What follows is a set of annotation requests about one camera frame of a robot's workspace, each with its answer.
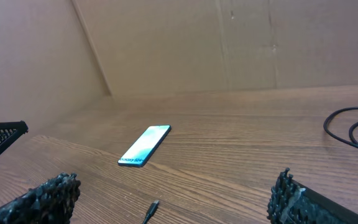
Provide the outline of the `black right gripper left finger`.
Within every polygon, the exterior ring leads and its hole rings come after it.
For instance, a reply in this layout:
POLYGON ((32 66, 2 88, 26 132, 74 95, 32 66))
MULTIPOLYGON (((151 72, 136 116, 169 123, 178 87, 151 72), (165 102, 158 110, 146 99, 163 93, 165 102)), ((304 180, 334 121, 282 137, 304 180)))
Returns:
POLYGON ((0 207, 0 224, 69 224, 81 182, 61 173, 0 207))

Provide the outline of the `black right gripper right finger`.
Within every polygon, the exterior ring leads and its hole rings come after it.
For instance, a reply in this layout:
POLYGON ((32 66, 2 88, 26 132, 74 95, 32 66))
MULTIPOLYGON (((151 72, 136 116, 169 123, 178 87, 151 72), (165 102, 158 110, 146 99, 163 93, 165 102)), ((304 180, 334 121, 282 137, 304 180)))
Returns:
POLYGON ((271 224, 358 224, 358 214, 295 181, 287 167, 271 188, 271 224))

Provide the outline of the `blue Samsung Galaxy smartphone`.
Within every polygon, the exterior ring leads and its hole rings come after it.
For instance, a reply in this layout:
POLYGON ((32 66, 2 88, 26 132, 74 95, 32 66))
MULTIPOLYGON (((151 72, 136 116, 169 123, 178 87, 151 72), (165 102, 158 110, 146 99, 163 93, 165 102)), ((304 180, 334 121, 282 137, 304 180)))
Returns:
POLYGON ((119 166, 143 167, 171 129, 169 124, 149 126, 123 154, 117 164, 119 166))

